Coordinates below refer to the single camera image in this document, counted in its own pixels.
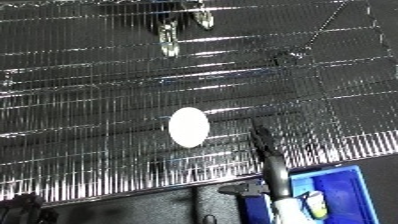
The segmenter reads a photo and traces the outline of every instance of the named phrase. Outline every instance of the robotic hand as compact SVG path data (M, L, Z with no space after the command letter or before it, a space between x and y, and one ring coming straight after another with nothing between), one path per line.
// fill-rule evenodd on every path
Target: robotic hand
M219 192L243 197L269 194L274 213L273 224L315 224L315 221L303 213L299 199L293 197L285 159L283 154L275 149L271 132L253 120L250 135L263 163L263 179L267 185L245 183L224 186Z

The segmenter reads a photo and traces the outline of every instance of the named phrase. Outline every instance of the blue tray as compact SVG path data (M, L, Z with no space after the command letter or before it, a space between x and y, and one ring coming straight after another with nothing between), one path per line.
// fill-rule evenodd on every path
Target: blue tray
M294 196L319 190L325 194L329 209L328 218L317 223L325 224L378 224L372 201L358 166L292 175ZM269 199L245 199L250 224L271 223Z

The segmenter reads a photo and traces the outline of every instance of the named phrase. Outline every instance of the blue container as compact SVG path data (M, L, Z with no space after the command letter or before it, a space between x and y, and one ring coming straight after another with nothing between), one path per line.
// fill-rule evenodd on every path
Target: blue container
M318 190L325 195L328 218L325 224L378 224L363 176L358 166L347 166L292 175L294 196ZM268 197L246 198L250 224L271 223Z

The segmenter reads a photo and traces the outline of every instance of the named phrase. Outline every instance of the reflective surface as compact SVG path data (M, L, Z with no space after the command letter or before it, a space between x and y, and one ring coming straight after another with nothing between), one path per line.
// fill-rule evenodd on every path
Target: reflective surface
M205 4L210 31L173 12L177 58L156 33L165 3L1 4L1 197L57 204L254 175L251 117L291 168L396 152L396 62L366 1ZM168 134L183 107L211 123L200 147Z

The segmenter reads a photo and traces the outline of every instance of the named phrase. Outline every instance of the metal grid surface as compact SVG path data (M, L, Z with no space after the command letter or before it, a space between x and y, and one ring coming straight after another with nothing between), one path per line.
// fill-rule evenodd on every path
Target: metal grid surface
M396 62L367 1L214 0L162 56L145 1L0 3L0 199L49 204L255 175L249 119L291 168L397 152ZM211 122L175 144L182 107Z

